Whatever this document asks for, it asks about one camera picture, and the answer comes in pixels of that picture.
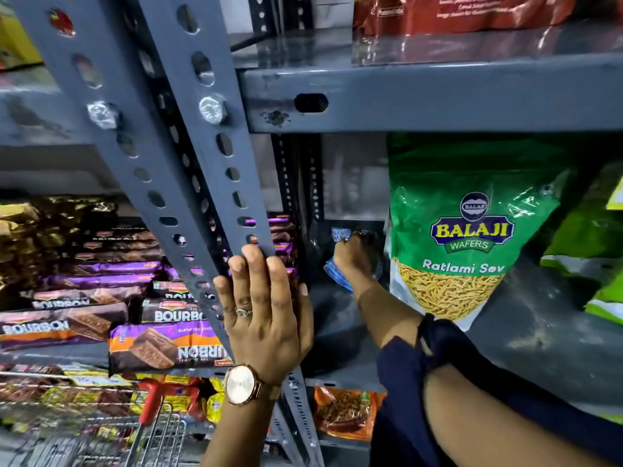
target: watch face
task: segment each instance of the watch face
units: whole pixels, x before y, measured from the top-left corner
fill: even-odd
[[[225,384],[225,393],[234,405],[242,405],[253,395],[255,377],[245,365],[237,365],[229,371]]]

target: dark blue shirt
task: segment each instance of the dark blue shirt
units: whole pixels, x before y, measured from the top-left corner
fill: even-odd
[[[500,369],[480,355],[469,338],[453,323],[426,315],[418,338],[433,355],[426,356],[394,337],[377,361],[379,380],[387,397],[379,409],[370,450],[372,467],[453,466],[428,425],[423,400],[427,372],[452,364],[481,390],[521,416],[617,465],[623,465],[623,426],[572,407],[535,384]]]

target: silver ring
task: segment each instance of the silver ring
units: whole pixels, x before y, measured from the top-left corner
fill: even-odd
[[[236,308],[236,314],[240,317],[251,317],[252,309]]]

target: round blue logo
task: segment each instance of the round blue logo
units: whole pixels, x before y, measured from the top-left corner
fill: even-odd
[[[478,221],[489,208],[489,197],[482,192],[471,192],[463,197],[460,204],[461,216],[467,221]]]

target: navy blue sleeve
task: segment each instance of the navy blue sleeve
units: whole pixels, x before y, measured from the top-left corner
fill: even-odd
[[[525,418],[612,463],[623,465],[623,449],[619,447],[623,426],[584,413],[535,384],[496,367],[450,321],[436,321],[432,315],[426,315],[418,338],[426,341],[432,356],[425,355],[419,341],[416,347],[411,347],[394,337],[383,347],[377,361],[379,380],[387,390],[379,410],[382,420],[379,428],[387,432],[387,425],[391,425],[391,429],[400,433],[400,439],[417,452],[415,462],[408,465],[453,465],[435,442],[422,394],[426,373],[447,363]]]

